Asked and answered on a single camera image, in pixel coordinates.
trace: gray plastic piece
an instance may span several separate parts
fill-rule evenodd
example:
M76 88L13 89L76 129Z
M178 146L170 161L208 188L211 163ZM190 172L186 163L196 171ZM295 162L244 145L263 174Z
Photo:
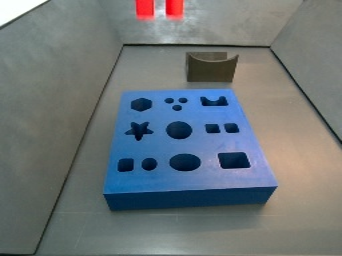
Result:
M187 81L231 82L238 58L227 59L227 52L187 52Z

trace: square hole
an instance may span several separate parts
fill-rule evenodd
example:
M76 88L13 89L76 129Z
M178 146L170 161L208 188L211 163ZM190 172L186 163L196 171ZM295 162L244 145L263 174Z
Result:
M131 172L133 170L133 159L123 158L117 163L117 171L119 172Z
M251 164L246 153L219 153L219 164L222 169L250 168Z
M239 127L236 124L234 123L228 123L228 124L224 124L224 130L227 133L238 133L239 132Z
M218 124L206 124L207 133L220 133Z

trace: gray enclosure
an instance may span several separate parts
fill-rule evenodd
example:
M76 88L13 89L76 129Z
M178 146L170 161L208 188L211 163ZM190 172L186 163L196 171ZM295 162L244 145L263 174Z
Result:
M0 30L0 253L33 253L121 43L96 1Z
M52 0L1 28L0 254L342 254L341 144L315 111L341 139L342 1L302 2L186 0L171 21L156 0L141 22L133 0ZM232 83L187 83L187 51L240 54ZM109 212L120 93L172 88L234 89L279 180L266 206Z
M342 1L306 1L271 49L342 140Z

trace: star-shaped hole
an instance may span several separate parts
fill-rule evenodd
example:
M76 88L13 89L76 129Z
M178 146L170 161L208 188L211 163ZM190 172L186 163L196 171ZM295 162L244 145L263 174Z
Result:
M131 122L132 129L129 131L127 131L124 134L125 135L133 135L135 139L137 141L140 141L143 136L144 136L144 134L152 134L153 133L153 131L147 129L148 124L149 124L148 122L144 122L141 124Z

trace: blue foam block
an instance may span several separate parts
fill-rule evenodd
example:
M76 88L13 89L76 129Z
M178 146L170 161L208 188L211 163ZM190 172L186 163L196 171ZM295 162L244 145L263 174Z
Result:
M276 186L232 90L123 93L104 182L111 210L262 204Z

